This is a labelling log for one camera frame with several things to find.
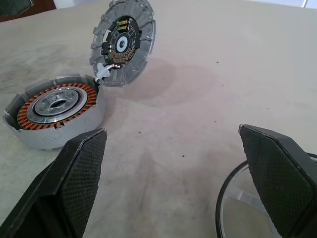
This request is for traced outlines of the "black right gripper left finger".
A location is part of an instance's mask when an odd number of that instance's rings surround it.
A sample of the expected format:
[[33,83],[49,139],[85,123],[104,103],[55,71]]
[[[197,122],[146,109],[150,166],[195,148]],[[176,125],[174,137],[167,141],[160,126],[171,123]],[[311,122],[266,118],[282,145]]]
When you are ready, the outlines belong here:
[[66,142],[0,226],[0,238],[82,238],[97,195],[107,131]]

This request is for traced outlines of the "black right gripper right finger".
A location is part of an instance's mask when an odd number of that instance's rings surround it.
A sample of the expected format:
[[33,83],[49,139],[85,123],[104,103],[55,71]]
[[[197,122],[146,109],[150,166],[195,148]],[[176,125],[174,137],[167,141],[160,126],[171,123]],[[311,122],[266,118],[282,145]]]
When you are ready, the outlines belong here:
[[317,162],[292,138],[242,124],[253,183],[282,238],[317,238]]

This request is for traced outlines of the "silver motor base copper windings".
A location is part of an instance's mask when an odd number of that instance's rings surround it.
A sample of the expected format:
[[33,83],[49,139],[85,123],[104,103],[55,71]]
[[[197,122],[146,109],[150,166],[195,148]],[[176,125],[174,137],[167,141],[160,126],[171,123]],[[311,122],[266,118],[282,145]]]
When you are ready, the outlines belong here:
[[67,74],[25,88],[7,105],[3,120],[24,145],[50,150],[96,129],[105,113],[105,95],[94,78]]

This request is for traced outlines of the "silver motor cover circuit board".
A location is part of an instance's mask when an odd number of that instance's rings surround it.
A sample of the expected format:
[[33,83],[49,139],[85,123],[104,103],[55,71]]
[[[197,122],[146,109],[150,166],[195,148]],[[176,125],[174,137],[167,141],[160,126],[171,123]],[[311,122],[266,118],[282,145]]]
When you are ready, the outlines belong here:
[[156,38],[154,11],[148,0],[112,0],[93,30],[90,65],[94,75],[97,64],[117,64],[112,69],[112,85],[130,84],[144,70]]

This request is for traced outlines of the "round clear disc black rim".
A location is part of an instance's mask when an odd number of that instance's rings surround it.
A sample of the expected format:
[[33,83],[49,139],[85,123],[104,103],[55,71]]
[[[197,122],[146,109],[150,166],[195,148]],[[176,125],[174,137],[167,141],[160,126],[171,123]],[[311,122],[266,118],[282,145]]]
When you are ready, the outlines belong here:
[[215,210],[216,238],[282,238],[271,221],[244,161],[226,178]]

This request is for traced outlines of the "dark textured object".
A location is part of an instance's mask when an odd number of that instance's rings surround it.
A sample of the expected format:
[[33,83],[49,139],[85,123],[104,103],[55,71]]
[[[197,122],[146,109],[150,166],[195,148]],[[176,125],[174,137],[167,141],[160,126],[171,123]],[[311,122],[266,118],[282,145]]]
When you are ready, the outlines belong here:
[[33,5],[33,0],[0,0],[0,16],[18,16]]

